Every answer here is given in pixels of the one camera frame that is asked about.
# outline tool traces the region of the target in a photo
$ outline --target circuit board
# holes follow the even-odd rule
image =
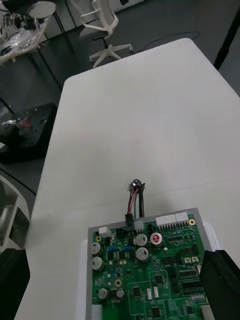
[[[134,231],[110,232],[111,237],[95,232],[92,239],[102,260],[92,271],[92,304],[102,305],[102,320],[204,319],[201,306],[208,300],[200,269],[205,249],[193,215],[175,225],[159,227],[154,221]]]

